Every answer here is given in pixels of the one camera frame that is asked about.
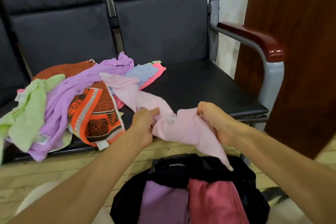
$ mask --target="wooden floor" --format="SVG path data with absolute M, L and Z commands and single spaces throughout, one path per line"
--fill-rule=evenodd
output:
M 228 155 L 239 155 L 239 151 L 232 147 L 225 146 L 224 149 Z M 133 175 L 149 168 L 153 159 L 183 153 L 199 152 L 194 146 L 155 139 L 150 146 L 141 152 L 120 178 L 106 200 L 105 207 L 110 209 L 114 195 L 123 184 Z M 99 154 L 100 152 L 78 153 L 45 159 L 40 163 L 29 161 L 0 167 L 0 224 L 6 223 L 13 217 L 23 199 L 38 185 L 67 179 L 93 161 Z M 317 161 L 336 170 L 336 138 L 317 157 Z M 263 190 L 276 186 L 256 166 L 251 164 L 250 168 L 257 175 L 258 189 Z

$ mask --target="black leather backrest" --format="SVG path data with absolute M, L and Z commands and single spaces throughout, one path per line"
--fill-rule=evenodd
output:
M 117 56 L 105 0 L 2 0 L 33 75 Z
M 16 91 L 27 84 L 0 18 L 0 107 L 13 100 Z
M 126 54 L 137 63 L 208 58 L 207 0 L 114 0 Z

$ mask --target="forearm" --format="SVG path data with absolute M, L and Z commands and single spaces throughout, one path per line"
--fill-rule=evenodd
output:
M 126 131 L 98 158 L 31 204 L 9 223 L 91 223 L 111 190 L 141 152 L 141 140 Z
M 254 128 L 246 129 L 232 146 L 281 187 L 314 223 L 335 220 L 335 171 Z

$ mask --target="brand logo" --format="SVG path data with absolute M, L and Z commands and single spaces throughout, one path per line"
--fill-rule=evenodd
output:
M 183 164 L 170 164 L 170 167 L 185 167 L 186 165 Z

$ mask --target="orange patterned towel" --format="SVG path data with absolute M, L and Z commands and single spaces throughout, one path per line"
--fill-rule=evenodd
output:
M 48 79 L 56 74 L 64 74 L 68 78 L 94 65 L 94 62 L 57 65 L 40 72 L 34 79 Z M 86 144 L 97 146 L 95 142 L 102 140 L 111 144 L 125 132 L 115 106 L 104 82 L 94 83 L 73 99 L 69 107 L 69 130 Z

